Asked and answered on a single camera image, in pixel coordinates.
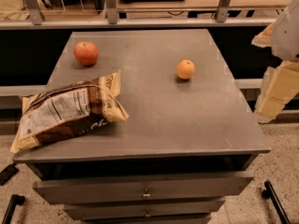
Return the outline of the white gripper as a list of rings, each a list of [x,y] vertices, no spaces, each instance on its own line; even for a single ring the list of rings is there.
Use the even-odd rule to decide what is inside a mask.
[[[254,118],[268,123],[299,93],[299,0],[291,0],[275,23],[254,36],[251,44],[271,46],[274,56],[286,60],[277,68],[268,67],[263,75]]]

